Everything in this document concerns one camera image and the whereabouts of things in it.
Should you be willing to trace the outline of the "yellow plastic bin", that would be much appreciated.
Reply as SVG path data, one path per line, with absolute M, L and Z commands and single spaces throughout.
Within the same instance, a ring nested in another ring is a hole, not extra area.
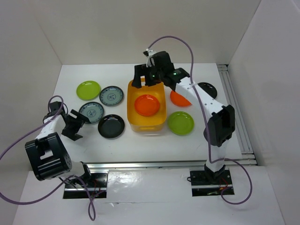
M 165 88 L 162 83 L 154 86 L 145 86 L 145 79 L 141 79 L 142 87 L 132 87 L 132 81 L 127 87 L 127 120 L 135 132 L 156 132 L 160 131 L 167 117 Z M 160 102 L 159 111 L 153 116 L 141 116 L 135 111 L 135 100 L 144 94 L 155 96 Z

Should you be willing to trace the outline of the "green plate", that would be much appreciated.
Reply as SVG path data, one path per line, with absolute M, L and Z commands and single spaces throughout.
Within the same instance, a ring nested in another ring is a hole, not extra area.
M 84 81 L 76 88 L 76 94 L 81 100 L 93 100 L 101 91 L 101 86 L 96 81 Z
M 177 111 L 169 115 L 167 125 L 174 134 L 185 136 L 193 131 L 195 123 L 190 114 Z

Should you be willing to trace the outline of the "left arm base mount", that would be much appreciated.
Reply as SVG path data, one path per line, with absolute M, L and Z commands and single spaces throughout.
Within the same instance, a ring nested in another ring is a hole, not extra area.
M 71 171 L 59 179 L 66 181 L 64 199 L 106 198 L 108 172 L 92 173 L 84 162 L 74 162 Z

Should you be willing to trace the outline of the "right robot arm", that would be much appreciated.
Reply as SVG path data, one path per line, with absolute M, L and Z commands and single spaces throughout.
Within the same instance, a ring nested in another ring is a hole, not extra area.
M 146 49 L 143 54 L 147 57 L 147 61 L 134 67 L 131 85 L 141 88 L 142 77 L 146 86 L 163 83 L 201 110 L 205 124 L 203 136 L 209 147 L 204 177 L 208 183 L 216 183 L 225 170 L 227 141 L 235 131 L 234 108 L 231 105 L 225 106 L 211 97 L 194 82 L 192 72 L 175 68 L 166 51 L 156 52 Z

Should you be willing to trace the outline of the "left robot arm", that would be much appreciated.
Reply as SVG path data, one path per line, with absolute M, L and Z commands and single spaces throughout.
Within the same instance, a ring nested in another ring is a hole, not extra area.
M 75 175 L 76 182 L 82 187 L 92 183 L 93 176 L 87 164 L 72 161 L 61 140 L 61 136 L 72 141 L 82 138 L 78 131 L 89 121 L 75 110 L 68 114 L 59 101 L 48 105 L 48 114 L 43 118 L 45 126 L 34 140 L 25 144 L 30 165 L 39 181 Z

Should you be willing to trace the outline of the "orange plate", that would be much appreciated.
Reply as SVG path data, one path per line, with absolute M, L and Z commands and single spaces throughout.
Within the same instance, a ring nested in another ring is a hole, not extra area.
M 141 116 L 153 116 L 160 109 L 159 100 L 149 94 L 139 96 L 134 102 L 135 111 Z
M 182 95 L 178 94 L 177 92 L 175 92 L 173 90 L 170 93 L 170 100 L 174 105 L 179 106 L 179 107 L 190 107 L 192 105 Z

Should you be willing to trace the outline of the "black plate right side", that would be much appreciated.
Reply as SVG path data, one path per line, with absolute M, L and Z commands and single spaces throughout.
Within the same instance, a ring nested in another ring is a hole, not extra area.
M 218 96 L 217 89 L 208 82 L 200 82 L 198 86 L 201 87 L 207 94 L 209 94 L 213 99 L 216 99 Z

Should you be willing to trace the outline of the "black plate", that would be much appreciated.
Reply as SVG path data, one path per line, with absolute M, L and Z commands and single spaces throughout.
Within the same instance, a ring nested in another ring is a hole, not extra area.
M 106 139 L 116 139 L 125 129 L 124 120 L 116 114 L 104 116 L 98 123 L 99 134 Z
M 200 82 L 198 86 L 201 87 L 207 94 L 209 94 L 213 99 L 216 99 L 218 96 L 217 89 L 208 82 Z

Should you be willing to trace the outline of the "aluminium front rail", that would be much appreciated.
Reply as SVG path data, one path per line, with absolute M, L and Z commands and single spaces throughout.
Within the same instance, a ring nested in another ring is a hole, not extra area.
M 179 168 L 204 166 L 206 161 L 159 161 L 133 163 L 88 163 L 90 169 L 149 169 L 149 168 Z

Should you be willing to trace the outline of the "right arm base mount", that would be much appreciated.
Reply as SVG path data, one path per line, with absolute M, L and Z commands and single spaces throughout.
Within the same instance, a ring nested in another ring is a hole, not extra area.
M 217 178 L 209 178 L 204 167 L 192 167 L 189 169 L 189 175 L 186 180 L 191 185 L 193 197 L 234 195 L 233 181 L 229 169 Z

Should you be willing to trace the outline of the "aluminium side rail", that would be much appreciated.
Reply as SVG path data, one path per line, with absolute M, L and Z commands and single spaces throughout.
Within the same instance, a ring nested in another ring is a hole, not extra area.
M 229 104 L 231 104 L 235 109 L 235 119 L 236 119 L 236 135 L 237 140 L 239 142 L 242 159 L 240 159 L 240 163 L 242 165 L 247 166 L 257 166 L 257 160 L 255 158 L 255 154 L 253 152 L 253 148 L 248 136 L 248 132 L 246 129 L 246 125 L 244 123 L 239 104 L 237 101 L 236 94 L 234 92 L 233 84 L 229 76 L 228 66 L 223 64 L 217 64 L 217 69 L 220 75 L 220 79 L 223 85 L 223 89 L 225 92 L 226 100 Z

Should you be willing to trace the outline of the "blue patterned plate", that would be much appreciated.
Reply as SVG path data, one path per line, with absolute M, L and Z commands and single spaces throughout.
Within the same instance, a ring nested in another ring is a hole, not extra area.
M 82 105 L 79 109 L 79 113 L 89 119 L 87 124 L 98 123 L 104 116 L 104 108 L 98 102 L 88 102 Z
M 123 98 L 124 92 L 118 86 L 107 86 L 99 94 L 100 102 L 109 107 L 117 106 L 122 102 Z

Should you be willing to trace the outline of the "black plate left side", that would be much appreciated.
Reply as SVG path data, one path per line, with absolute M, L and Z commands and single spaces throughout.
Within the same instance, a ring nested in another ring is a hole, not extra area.
M 116 114 L 104 116 L 98 123 L 99 134 L 106 139 L 116 139 L 125 129 L 124 120 Z

